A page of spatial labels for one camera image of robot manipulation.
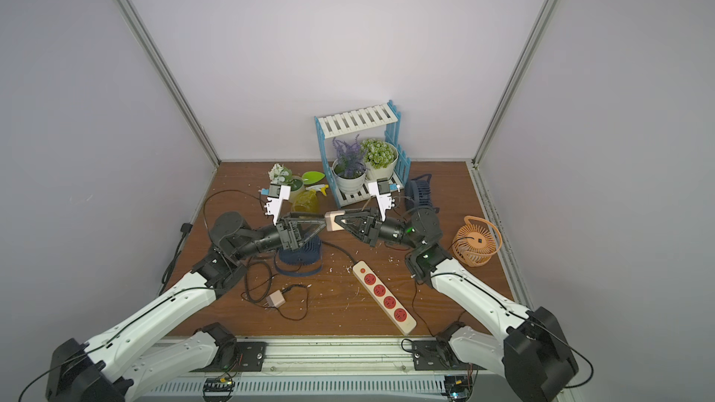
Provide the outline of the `pink usb power adapter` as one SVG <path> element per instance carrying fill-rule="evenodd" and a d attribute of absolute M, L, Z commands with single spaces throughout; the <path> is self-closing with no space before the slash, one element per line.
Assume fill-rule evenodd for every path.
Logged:
<path fill-rule="evenodd" d="M 338 232 L 344 230 L 344 227 L 338 223 L 337 219 L 340 216 L 344 215 L 344 210 L 333 210 L 326 212 L 324 217 L 325 217 L 325 223 L 326 223 L 326 230 L 328 232 Z"/>

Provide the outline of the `beige red power strip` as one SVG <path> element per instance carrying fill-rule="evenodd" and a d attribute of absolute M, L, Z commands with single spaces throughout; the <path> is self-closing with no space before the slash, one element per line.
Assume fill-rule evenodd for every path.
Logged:
<path fill-rule="evenodd" d="M 409 335 L 417 326 L 414 317 L 366 262 L 352 267 L 353 275 L 401 334 Z"/>

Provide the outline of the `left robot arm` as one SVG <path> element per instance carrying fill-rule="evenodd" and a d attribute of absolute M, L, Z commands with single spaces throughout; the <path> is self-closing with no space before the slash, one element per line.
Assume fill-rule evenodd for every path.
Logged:
<path fill-rule="evenodd" d="M 218 324 L 162 352 L 148 351 L 242 281 L 249 258 L 278 249 L 299 249 L 328 223 L 320 214 L 290 213 L 253 229 L 235 211 L 221 215 L 210 229 L 212 246 L 207 255 L 173 287 L 87 342 L 70 339 L 55 350 L 47 400 L 134 401 L 181 374 L 210 366 L 234 341 Z"/>

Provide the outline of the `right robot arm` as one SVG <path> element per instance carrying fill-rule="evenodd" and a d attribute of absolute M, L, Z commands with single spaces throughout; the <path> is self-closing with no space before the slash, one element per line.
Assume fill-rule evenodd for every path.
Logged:
<path fill-rule="evenodd" d="M 460 361 L 503 377 L 520 400 L 552 401 L 577 376 L 575 352 L 556 316 L 515 303 L 472 275 L 441 245 L 433 208 L 417 208 L 407 220 L 377 208 L 332 211 L 326 220 L 329 230 L 345 230 L 365 244 L 409 248 L 405 262 L 414 280 L 449 297 L 487 329 L 452 324 L 443 333 L 450 350 Z"/>

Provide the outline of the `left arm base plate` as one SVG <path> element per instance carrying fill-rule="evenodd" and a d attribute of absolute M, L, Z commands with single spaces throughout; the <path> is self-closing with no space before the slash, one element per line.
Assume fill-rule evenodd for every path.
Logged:
<path fill-rule="evenodd" d="M 267 342 L 233 342 L 222 346 L 210 365 L 195 372 L 260 372 L 266 359 L 267 346 Z"/>

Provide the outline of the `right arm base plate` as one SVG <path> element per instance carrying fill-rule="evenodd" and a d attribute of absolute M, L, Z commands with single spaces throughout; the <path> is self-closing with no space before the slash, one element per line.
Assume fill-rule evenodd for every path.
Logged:
<path fill-rule="evenodd" d="M 446 342 L 402 339 L 400 348 L 411 357 L 413 367 L 418 371 L 482 370 L 482 367 L 459 360 Z"/>

